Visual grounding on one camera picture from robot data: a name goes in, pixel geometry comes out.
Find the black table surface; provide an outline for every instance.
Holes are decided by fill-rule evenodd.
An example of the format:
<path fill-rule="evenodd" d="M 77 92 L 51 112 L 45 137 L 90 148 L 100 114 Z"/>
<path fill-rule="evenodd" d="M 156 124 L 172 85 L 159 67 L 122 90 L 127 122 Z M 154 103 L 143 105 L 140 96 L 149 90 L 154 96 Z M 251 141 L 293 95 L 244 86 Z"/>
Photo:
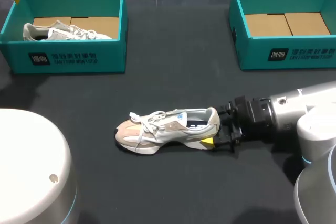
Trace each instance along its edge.
<path fill-rule="evenodd" d="M 81 196 L 80 223 L 299 223 L 293 182 L 300 157 L 274 143 L 237 153 L 183 145 L 155 155 L 119 150 L 129 118 L 266 97 L 336 79 L 335 70 L 241 71 L 229 0 L 127 0 L 124 74 L 14 76 L 0 58 L 0 107 L 36 112 L 66 137 Z M 3 24 L 12 1 L 0 0 Z M 283 143 L 297 139 L 283 139 Z"/>

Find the shoe box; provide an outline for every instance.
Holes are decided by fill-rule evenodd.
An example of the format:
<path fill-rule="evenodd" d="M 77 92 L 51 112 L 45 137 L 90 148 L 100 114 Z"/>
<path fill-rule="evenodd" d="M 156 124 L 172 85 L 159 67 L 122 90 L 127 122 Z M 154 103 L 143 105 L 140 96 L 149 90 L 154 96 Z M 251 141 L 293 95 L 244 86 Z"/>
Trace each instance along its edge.
<path fill-rule="evenodd" d="M 25 23 L 56 20 L 112 39 L 23 41 Z M 125 0 L 20 0 L 2 28 L 0 50 L 13 73 L 124 72 L 127 31 Z"/>
<path fill-rule="evenodd" d="M 336 67 L 336 0 L 231 0 L 240 68 Z"/>

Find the sneaker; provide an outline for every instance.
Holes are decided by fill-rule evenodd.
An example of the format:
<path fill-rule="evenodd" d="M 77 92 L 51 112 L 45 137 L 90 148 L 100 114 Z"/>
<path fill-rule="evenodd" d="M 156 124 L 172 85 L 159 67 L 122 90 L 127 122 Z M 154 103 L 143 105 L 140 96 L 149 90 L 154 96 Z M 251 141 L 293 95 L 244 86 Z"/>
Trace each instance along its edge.
<path fill-rule="evenodd" d="M 201 140 L 215 136 L 220 126 L 214 108 L 157 111 L 146 116 L 131 112 L 130 118 L 116 128 L 114 137 L 122 147 L 140 154 L 154 154 L 171 141 L 189 148 L 212 148 Z"/>
<path fill-rule="evenodd" d="M 66 25 L 57 20 L 51 26 L 34 26 L 26 23 L 23 26 L 23 39 L 37 40 L 86 40 L 86 39 L 112 39 L 104 34 L 97 34 L 94 30 L 84 30 L 75 25 Z"/>

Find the shoe sole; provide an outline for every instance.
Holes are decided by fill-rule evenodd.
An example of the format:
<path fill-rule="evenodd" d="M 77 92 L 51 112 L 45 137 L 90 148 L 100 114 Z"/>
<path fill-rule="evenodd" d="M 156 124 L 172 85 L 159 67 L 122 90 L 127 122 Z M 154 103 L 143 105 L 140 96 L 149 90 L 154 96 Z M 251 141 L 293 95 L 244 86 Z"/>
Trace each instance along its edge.
<path fill-rule="evenodd" d="M 114 130 L 114 139 L 116 140 L 117 144 L 119 144 L 120 146 L 122 146 L 123 148 L 125 148 L 128 151 L 132 151 L 132 152 L 135 152 L 135 153 L 138 153 L 138 154 L 145 154 L 145 155 L 155 154 L 163 145 L 166 144 L 166 143 L 158 144 L 156 146 L 148 147 L 148 148 L 138 147 L 135 151 L 135 147 L 130 147 L 130 146 L 127 146 L 127 145 L 123 145 L 123 144 L 121 144 L 117 141 L 117 139 L 116 139 L 117 131 L 118 131 L 118 129 Z M 194 140 L 191 140 L 191 141 L 188 141 L 188 142 L 179 141 L 179 140 L 170 141 L 170 142 L 179 142 L 179 143 L 184 144 L 185 146 L 187 146 L 188 148 L 191 148 L 191 149 L 212 150 L 214 148 L 213 146 L 211 146 L 211 145 L 207 146 L 207 145 L 204 145 L 203 143 L 201 143 L 201 140 L 203 140 L 205 138 L 194 139 Z"/>

